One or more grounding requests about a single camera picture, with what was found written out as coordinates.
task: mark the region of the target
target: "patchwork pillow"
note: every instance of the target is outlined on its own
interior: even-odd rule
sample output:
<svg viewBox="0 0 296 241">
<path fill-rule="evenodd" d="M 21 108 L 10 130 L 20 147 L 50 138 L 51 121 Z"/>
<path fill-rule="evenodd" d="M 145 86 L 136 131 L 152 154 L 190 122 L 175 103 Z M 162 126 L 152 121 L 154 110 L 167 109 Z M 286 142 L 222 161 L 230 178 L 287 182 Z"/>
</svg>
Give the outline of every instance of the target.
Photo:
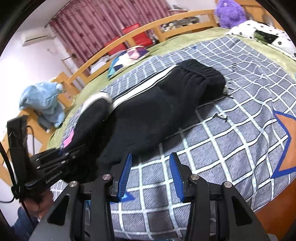
<svg viewBox="0 0 296 241">
<path fill-rule="evenodd" d="M 149 51 L 143 46 L 135 46 L 123 51 L 120 55 L 113 59 L 107 78 L 109 79 L 116 76 L 148 55 Z"/>
<path fill-rule="evenodd" d="M 226 35 L 261 42 L 296 60 L 296 48 L 287 33 L 268 24 L 248 20 L 230 29 Z"/>
</svg>

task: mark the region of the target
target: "white polka dot pillow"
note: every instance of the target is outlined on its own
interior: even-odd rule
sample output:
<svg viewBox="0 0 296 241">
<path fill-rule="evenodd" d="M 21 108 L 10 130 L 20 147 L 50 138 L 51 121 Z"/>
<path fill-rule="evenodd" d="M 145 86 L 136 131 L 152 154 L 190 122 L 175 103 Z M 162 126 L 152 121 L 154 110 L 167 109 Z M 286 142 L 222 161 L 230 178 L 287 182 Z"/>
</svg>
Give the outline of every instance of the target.
<svg viewBox="0 0 296 241">
<path fill-rule="evenodd" d="M 226 35 L 235 35 L 261 42 L 296 60 L 296 48 L 287 33 L 268 24 L 248 20 L 234 26 Z"/>
</svg>

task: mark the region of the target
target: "gray plaid blanket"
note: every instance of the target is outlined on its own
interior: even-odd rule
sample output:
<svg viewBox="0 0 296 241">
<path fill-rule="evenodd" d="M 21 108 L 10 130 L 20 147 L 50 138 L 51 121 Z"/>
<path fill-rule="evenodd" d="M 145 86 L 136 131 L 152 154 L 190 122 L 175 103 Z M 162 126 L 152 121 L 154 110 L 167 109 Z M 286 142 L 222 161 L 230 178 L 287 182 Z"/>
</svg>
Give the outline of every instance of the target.
<svg viewBox="0 0 296 241">
<path fill-rule="evenodd" d="M 189 205 L 176 196 L 168 162 L 171 152 L 177 152 L 183 164 L 208 182 L 232 182 L 254 211 L 296 176 L 271 179 L 288 138 L 273 110 L 295 116 L 295 81 L 278 64 L 235 37 L 153 56 L 103 91 L 115 97 L 149 75 L 190 58 L 220 71 L 229 94 L 199 106 L 196 115 L 153 152 L 133 157 L 139 163 L 131 169 L 127 191 L 135 199 L 111 204 L 117 237 L 159 240 L 184 235 Z M 79 116 L 80 110 L 62 140 Z M 52 187 L 55 198 L 65 185 L 59 181 Z M 214 224 L 214 205 L 211 220 Z"/>
</svg>

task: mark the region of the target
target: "blue gripper pad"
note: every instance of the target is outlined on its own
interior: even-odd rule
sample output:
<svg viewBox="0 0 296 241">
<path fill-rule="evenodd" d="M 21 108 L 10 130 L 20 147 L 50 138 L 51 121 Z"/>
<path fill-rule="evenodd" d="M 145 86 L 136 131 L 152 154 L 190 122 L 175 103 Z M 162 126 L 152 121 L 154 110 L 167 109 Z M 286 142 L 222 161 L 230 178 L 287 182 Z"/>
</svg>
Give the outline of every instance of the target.
<svg viewBox="0 0 296 241">
<path fill-rule="evenodd" d="M 126 184 L 128 183 L 128 177 L 131 171 L 131 164 L 132 164 L 132 156 L 129 153 L 118 182 L 117 197 L 119 198 L 119 200 L 121 200 L 121 198 L 124 196 L 124 193 L 126 191 Z"/>
<path fill-rule="evenodd" d="M 185 199 L 183 181 L 173 154 L 170 154 L 170 172 L 172 173 L 177 197 L 180 199 L 181 202 L 183 202 Z"/>
</svg>

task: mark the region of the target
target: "red chair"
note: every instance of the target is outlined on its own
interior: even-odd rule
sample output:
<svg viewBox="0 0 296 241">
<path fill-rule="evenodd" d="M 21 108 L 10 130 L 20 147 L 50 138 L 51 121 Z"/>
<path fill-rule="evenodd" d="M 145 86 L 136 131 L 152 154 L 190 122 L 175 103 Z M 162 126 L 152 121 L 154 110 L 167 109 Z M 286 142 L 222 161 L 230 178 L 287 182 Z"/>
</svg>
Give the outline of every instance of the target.
<svg viewBox="0 0 296 241">
<path fill-rule="evenodd" d="M 139 23 L 135 23 L 131 26 L 124 28 L 122 31 L 124 32 L 124 34 L 128 34 L 139 27 L 141 27 L 141 25 Z M 144 47 L 147 47 L 153 44 L 152 40 L 148 37 L 148 35 L 145 32 L 134 36 L 133 40 L 137 45 L 142 45 Z"/>
<path fill-rule="evenodd" d="M 119 39 L 118 36 L 116 36 L 114 39 L 112 39 L 111 41 L 109 41 L 108 43 L 104 44 L 104 47 L 107 47 L 109 44 L 113 43 L 115 40 Z M 127 50 L 126 46 L 124 43 L 121 43 L 119 45 L 117 45 L 115 48 L 111 49 L 110 51 L 108 51 L 108 54 L 111 56 L 115 53 L 117 53 L 118 51 L 121 50 Z"/>
</svg>

